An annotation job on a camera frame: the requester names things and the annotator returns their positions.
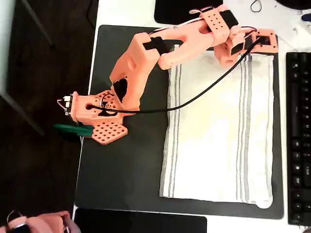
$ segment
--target robotic arm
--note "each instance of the robotic arm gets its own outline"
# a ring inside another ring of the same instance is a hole
[[[134,35],[111,72],[111,89],[97,95],[79,96],[74,92],[64,97],[65,114],[76,122],[93,126],[91,137],[106,145],[127,135],[123,117],[139,110],[140,98],[156,63],[161,69],[169,69],[214,47],[221,66],[231,67],[261,37],[263,42],[251,52],[277,53],[274,31],[239,26],[225,5],[198,12],[198,18],[178,26]],[[183,44],[170,52],[164,40],[181,40]]]

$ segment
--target chair leg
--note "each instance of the chair leg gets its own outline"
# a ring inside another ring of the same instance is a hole
[[[30,14],[31,18],[33,18],[34,22],[36,23],[37,27],[39,28],[39,30],[41,31],[41,33],[44,35],[44,37],[46,38],[46,40],[48,41],[48,43],[50,44],[50,46],[53,46],[54,43],[52,42],[51,37],[49,36],[47,30],[45,29],[45,27],[43,26],[43,24],[40,22],[39,18],[37,17],[37,15],[35,14],[35,12],[33,11],[33,9],[31,8],[30,4],[27,2],[27,0],[21,0],[21,2],[24,4],[26,10],[28,11],[28,13]]]
[[[32,120],[28,114],[24,111],[24,109],[15,102],[14,99],[12,99],[11,96],[9,96],[8,94],[2,94],[1,95],[4,100],[15,110],[17,111],[17,113],[25,120],[28,122],[28,124],[40,135],[40,136],[44,136],[45,133],[43,131],[43,129],[41,129],[40,126],[38,126],[34,120]]]

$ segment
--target dark floor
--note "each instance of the dark floor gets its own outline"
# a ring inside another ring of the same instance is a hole
[[[72,124],[56,104],[87,93],[94,30],[86,19],[91,0],[28,0],[56,44],[50,48],[17,0],[9,64],[9,94],[45,130],[40,137],[0,99],[0,226],[11,210],[25,215],[71,211],[80,156],[79,140],[52,129]],[[97,1],[91,7],[95,22]]]

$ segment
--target white towel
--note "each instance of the white towel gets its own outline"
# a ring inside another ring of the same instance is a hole
[[[161,197],[272,204],[273,59],[248,55],[202,97],[168,112]],[[168,106],[190,100],[226,70],[213,51],[172,68]]]

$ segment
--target black keyboard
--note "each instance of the black keyboard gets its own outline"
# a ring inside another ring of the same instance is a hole
[[[286,55],[288,223],[311,226],[311,53]]]

